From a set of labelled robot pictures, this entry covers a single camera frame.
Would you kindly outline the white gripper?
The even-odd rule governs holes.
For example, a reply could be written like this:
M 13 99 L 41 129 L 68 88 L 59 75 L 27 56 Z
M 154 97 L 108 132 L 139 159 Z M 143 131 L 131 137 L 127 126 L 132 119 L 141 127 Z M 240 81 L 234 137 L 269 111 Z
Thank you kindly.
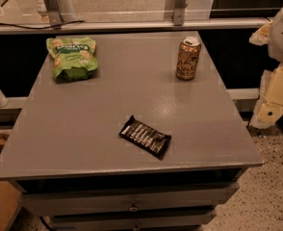
M 249 42 L 262 46 L 269 42 L 271 21 L 265 23 L 249 38 Z M 267 129 L 283 116 L 283 64 L 274 71 L 265 70 L 260 82 L 259 99 L 249 125 Z

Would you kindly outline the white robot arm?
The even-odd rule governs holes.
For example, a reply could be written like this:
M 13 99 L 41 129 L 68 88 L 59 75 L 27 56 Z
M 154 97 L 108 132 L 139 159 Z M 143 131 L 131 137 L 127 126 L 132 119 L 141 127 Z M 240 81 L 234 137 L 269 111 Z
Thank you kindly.
M 267 45 L 269 56 L 279 62 L 274 71 L 265 70 L 260 84 L 259 99 L 250 125 L 258 129 L 271 127 L 283 116 L 283 7 L 249 38 L 255 45 Z

